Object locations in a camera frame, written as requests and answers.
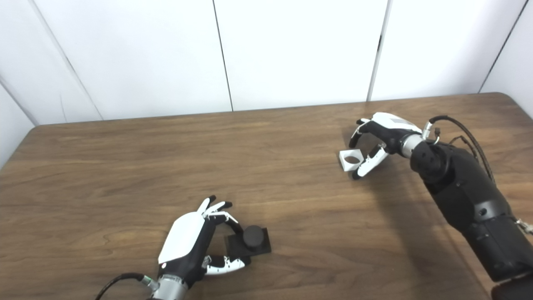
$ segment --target wood grain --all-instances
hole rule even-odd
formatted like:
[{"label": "wood grain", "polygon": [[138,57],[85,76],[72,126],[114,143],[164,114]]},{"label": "wood grain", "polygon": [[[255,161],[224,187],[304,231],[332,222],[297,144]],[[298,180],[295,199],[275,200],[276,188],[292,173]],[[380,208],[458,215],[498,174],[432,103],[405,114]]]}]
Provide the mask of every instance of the wood grain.
[{"label": "wood grain", "polygon": [[[464,122],[533,220],[533,121],[499,93],[46,125],[0,171],[0,297],[93,299],[119,273],[154,276],[172,221],[216,194],[268,227],[273,251],[187,299],[487,299],[492,282],[407,160],[360,181],[340,168],[355,120],[376,111]],[[106,299],[147,297],[123,282]]]}]

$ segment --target black robotic arm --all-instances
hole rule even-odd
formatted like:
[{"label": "black robotic arm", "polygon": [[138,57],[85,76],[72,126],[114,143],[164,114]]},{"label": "black robotic arm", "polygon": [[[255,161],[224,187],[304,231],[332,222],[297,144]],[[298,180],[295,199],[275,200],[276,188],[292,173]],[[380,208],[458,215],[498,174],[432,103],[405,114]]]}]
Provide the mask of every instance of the black robotic arm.
[{"label": "black robotic arm", "polygon": [[[372,119],[359,120],[350,147],[356,147],[363,133],[371,133],[383,141],[377,147],[389,154],[398,153],[408,158],[411,169],[420,175],[446,221],[462,233],[490,278],[500,282],[492,290],[492,298],[533,299],[533,247],[520,230],[531,231],[531,228],[513,215],[509,203],[496,187],[482,149],[471,133],[466,129],[486,171],[467,150],[427,140],[434,122],[452,118],[433,118],[423,131],[405,120],[396,121],[400,126],[395,128],[386,118],[403,120],[384,113],[376,113]],[[458,121],[452,120],[464,128]],[[383,160],[376,163],[377,160],[372,160],[372,152],[359,169],[371,170]],[[352,174],[353,179],[361,177],[358,170]]]}]

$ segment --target black cable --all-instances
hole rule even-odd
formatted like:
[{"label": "black cable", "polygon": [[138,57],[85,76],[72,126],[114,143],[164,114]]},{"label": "black cable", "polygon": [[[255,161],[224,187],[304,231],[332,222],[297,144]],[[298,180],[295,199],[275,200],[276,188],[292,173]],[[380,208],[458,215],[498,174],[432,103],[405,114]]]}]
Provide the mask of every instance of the black cable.
[{"label": "black cable", "polygon": [[94,300],[100,300],[102,298],[103,294],[109,289],[112,285],[116,284],[120,280],[124,279],[137,279],[137,281],[141,281],[144,278],[144,274],[141,273],[123,273],[119,276],[113,278],[111,281],[109,281],[102,290],[98,293],[96,298]]},{"label": "black cable", "polygon": [[465,143],[468,146],[468,148],[470,148],[470,151],[472,152],[472,155],[474,155],[475,161],[479,162],[478,153],[476,152],[476,150],[474,149],[472,144],[464,136],[455,137],[455,138],[451,139],[451,141],[448,144],[453,145],[453,143],[455,141],[457,141],[458,139],[461,139],[463,141],[463,143]]},{"label": "black cable", "polygon": [[487,157],[485,156],[485,153],[483,152],[483,149],[481,149],[481,146],[479,145],[478,141],[474,138],[474,135],[472,135],[470,130],[468,130],[468,128],[466,128],[466,126],[463,125],[458,120],[456,120],[456,119],[454,119],[452,117],[449,117],[449,116],[445,116],[445,115],[435,116],[435,117],[429,119],[429,122],[431,124],[434,124],[436,121],[439,121],[439,120],[450,121],[453,124],[457,125],[459,128],[461,128],[461,130],[463,130],[466,133],[468,138],[470,138],[470,140],[474,144],[475,148],[477,149],[477,151],[479,153],[479,156],[481,157],[481,161],[483,162],[483,165],[485,166],[485,170],[487,171],[487,175],[489,176],[490,180],[492,180],[493,183],[496,183],[496,181],[494,180],[494,175],[492,174],[492,170],[490,168],[489,162],[487,160]]}]

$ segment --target white wall panel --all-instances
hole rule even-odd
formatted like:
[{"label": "white wall panel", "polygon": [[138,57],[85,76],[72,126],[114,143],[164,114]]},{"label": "white wall panel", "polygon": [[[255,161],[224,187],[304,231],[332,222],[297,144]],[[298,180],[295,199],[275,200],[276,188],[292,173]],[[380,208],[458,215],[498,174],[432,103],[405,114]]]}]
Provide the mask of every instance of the white wall panel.
[{"label": "white wall panel", "polygon": [[0,168],[34,126],[0,86]]},{"label": "white wall panel", "polygon": [[364,101],[386,0],[215,0],[235,110]]},{"label": "white wall panel", "polygon": [[502,92],[533,118],[533,4],[528,3],[481,92]]},{"label": "white wall panel", "polygon": [[231,110],[210,0],[37,0],[105,119]]},{"label": "white wall panel", "polygon": [[393,0],[372,100],[477,93],[525,0]]},{"label": "white wall panel", "polygon": [[100,119],[31,3],[0,1],[0,42],[0,81],[35,121]]}]

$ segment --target robotic hand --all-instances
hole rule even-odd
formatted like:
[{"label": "robotic hand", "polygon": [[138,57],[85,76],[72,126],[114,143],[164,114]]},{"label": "robotic hand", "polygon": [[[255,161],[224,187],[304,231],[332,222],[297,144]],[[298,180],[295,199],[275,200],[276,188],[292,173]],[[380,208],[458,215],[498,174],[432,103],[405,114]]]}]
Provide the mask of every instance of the robotic hand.
[{"label": "robotic hand", "polygon": [[[479,152],[486,172],[477,161],[474,147],[462,137],[467,150],[429,141],[432,125],[447,120],[458,125]],[[500,193],[490,166],[478,142],[468,129],[448,116],[431,118],[424,130],[387,113],[376,113],[372,119],[360,119],[349,146],[355,148],[364,133],[382,141],[352,173],[360,179],[389,154],[398,153],[410,160],[446,221],[462,233],[494,282],[503,282],[492,290],[493,299],[525,300],[533,298],[533,247],[524,233],[533,227],[514,217],[509,203]]]},{"label": "robotic hand", "polygon": [[231,202],[211,203],[216,197],[206,198],[197,211],[178,218],[159,254],[159,286],[151,299],[181,300],[192,285],[205,274],[225,274],[243,268],[251,262],[250,257],[206,255],[215,227],[228,224],[235,233],[243,228],[228,212]]},{"label": "robotic hand", "polygon": [[[159,254],[158,280],[140,273],[124,273],[111,280],[95,300],[122,279],[137,279],[152,290],[149,300],[183,300],[187,291],[204,275],[232,272],[250,264],[251,256],[269,253],[270,240],[266,228],[252,225],[245,230],[229,213],[231,202],[211,204],[216,197],[206,198],[197,211],[178,218],[172,225]],[[228,256],[207,255],[217,225],[226,223],[234,235],[228,237]]]},{"label": "robotic hand", "polygon": [[383,144],[378,144],[370,151],[361,165],[352,173],[353,179],[359,179],[372,171],[389,154],[401,153],[404,137],[421,135],[416,125],[400,117],[388,113],[375,113],[372,119],[357,120],[359,125],[350,139],[349,147],[355,148],[364,133],[371,133]]}]

